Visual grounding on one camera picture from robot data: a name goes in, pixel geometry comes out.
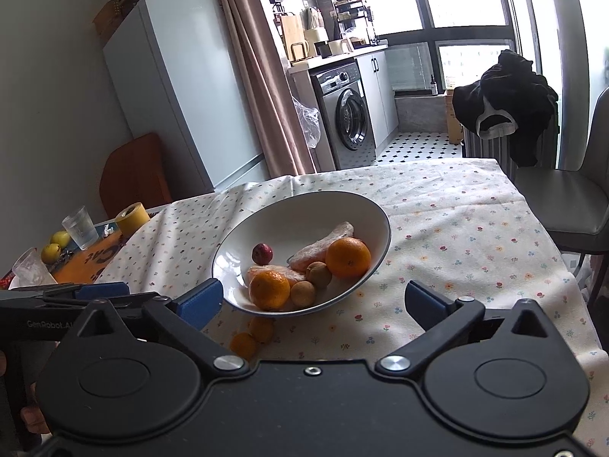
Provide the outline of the person's left hand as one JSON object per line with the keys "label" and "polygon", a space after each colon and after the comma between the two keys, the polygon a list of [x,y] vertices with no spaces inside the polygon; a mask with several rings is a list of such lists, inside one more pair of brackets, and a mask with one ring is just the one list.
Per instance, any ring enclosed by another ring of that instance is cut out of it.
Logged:
{"label": "person's left hand", "polygon": [[7,373],[8,358],[4,352],[1,352],[1,384],[7,398],[9,416],[12,416],[16,410],[16,402],[21,401],[20,418],[26,429],[36,435],[49,434],[48,423],[46,423],[45,416],[43,416],[38,403],[37,380],[33,379],[27,385],[22,377],[13,381],[10,377],[7,377]]}

